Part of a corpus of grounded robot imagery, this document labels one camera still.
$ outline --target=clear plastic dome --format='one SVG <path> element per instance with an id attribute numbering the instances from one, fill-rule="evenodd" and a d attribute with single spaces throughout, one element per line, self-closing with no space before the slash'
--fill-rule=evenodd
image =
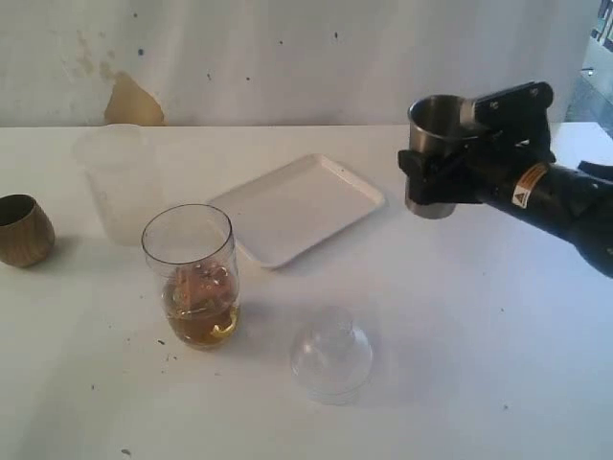
<path id="1" fill-rule="evenodd" d="M 290 359 L 296 381 L 312 399 L 347 404 L 371 373 L 373 349 L 348 311 L 329 307 L 314 314 L 298 332 Z"/>

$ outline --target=wooden cup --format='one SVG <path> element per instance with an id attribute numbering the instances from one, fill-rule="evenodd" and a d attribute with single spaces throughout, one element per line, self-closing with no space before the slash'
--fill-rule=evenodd
<path id="1" fill-rule="evenodd" d="M 29 195 L 0 198 L 0 261 L 28 266 L 45 259 L 56 242 L 51 221 Z"/>

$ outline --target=clear glass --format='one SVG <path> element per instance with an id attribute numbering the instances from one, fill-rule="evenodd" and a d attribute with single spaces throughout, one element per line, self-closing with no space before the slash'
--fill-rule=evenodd
<path id="1" fill-rule="evenodd" d="M 176 206 L 155 217 L 142 237 L 174 333 L 211 349 L 236 330 L 238 269 L 232 222 L 205 204 Z"/>
<path id="2" fill-rule="evenodd" d="M 143 228 L 166 207 L 154 150 L 134 125 L 93 129 L 73 155 L 83 168 L 106 236 L 117 244 L 140 242 Z"/>
<path id="3" fill-rule="evenodd" d="M 352 403 L 373 366 L 368 337 L 339 307 L 315 313 L 296 335 L 289 354 L 296 381 L 324 404 Z"/>

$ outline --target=warning label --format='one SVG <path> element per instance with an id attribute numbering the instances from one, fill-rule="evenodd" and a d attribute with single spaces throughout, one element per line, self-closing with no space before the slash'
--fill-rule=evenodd
<path id="1" fill-rule="evenodd" d="M 515 185 L 511 202 L 520 208 L 526 209 L 534 186 L 548 170 L 549 168 L 545 163 L 536 163 L 524 172 Z"/>

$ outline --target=brown liquid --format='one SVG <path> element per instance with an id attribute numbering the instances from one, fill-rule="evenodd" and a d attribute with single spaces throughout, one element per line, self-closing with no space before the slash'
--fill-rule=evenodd
<path id="1" fill-rule="evenodd" d="M 195 348 L 213 348 L 236 330 L 237 279 L 219 264 L 178 268 L 164 288 L 164 305 L 181 340 Z"/>

